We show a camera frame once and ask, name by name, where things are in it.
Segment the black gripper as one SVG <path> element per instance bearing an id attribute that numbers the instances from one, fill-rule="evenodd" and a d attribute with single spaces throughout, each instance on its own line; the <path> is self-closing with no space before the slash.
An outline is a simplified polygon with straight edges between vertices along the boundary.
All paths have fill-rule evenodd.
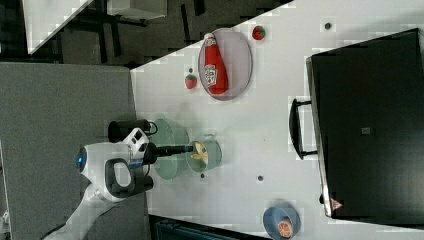
<path id="1" fill-rule="evenodd" d="M 154 164 L 159 157 L 168 156 L 169 153 L 193 152 L 194 147 L 189 145 L 157 147 L 154 143 L 144 144 L 143 164 Z"/>

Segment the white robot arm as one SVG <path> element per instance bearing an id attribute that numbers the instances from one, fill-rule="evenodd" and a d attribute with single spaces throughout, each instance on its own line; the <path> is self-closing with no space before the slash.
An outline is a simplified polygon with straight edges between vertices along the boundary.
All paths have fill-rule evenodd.
<path id="1" fill-rule="evenodd" d="M 153 188 L 149 175 L 137 176 L 134 167 L 151 165 L 160 157 L 191 152 L 189 145 L 162 146 L 145 132 L 133 129 L 124 140 L 82 147 L 77 156 L 79 173 L 89 181 L 82 200 L 67 221 L 41 240 L 83 240 L 96 220 L 118 203 Z"/>

